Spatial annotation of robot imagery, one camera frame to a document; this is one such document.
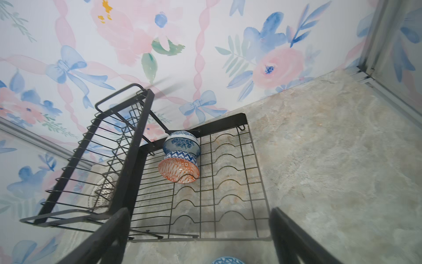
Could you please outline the red patterned bowl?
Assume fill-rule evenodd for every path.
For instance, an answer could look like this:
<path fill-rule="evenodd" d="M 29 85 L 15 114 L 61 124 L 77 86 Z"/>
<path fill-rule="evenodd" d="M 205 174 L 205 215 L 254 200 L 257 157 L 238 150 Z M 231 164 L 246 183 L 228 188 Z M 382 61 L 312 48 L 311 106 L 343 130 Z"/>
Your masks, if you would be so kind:
<path fill-rule="evenodd" d="M 189 184 L 200 177 L 196 158 L 184 151 L 172 151 L 166 154 L 158 165 L 158 171 L 173 183 Z"/>

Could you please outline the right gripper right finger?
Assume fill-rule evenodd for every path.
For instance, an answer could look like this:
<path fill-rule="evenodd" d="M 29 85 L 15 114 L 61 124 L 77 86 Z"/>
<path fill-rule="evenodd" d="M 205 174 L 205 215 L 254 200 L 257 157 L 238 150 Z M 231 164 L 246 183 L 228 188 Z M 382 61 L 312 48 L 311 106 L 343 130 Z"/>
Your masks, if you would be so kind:
<path fill-rule="evenodd" d="M 269 227 L 281 264 L 340 263 L 278 207 L 270 212 Z"/>

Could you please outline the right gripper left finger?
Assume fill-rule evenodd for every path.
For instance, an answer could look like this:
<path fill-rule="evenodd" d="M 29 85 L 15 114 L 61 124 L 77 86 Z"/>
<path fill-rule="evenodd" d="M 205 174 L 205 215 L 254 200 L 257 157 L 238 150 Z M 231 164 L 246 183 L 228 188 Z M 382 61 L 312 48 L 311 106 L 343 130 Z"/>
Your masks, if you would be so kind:
<path fill-rule="evenodd" d="M 124 258 L 129 231 L 129 210 L 122 208 L 59 263 L 120 264 Z"/>

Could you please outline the black wire dish rack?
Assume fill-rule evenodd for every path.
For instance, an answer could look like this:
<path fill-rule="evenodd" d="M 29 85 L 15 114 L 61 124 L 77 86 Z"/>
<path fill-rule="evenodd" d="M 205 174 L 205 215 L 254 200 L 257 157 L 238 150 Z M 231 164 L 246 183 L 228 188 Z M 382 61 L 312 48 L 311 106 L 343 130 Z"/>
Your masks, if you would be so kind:
<path fill-rule="evenodd" d="M 92 233 L 127 209 L 131 242 L 269 240 L 269 204 L 245 114 L 166 125 L 131 84 L 96 114 L 48 197 L 21 222 Z"/>

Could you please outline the dark blue patterned bowl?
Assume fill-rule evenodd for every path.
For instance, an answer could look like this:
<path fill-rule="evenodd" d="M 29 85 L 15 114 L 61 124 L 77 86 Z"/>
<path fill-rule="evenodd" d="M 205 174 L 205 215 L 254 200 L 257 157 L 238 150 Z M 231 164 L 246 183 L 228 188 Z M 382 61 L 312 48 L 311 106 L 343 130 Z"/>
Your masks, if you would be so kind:
<path fill-rule="evenodd" d="M 212 262 L 212 264 L 245 264 L 243 261 L 235 257 L 224 256 Z"/>

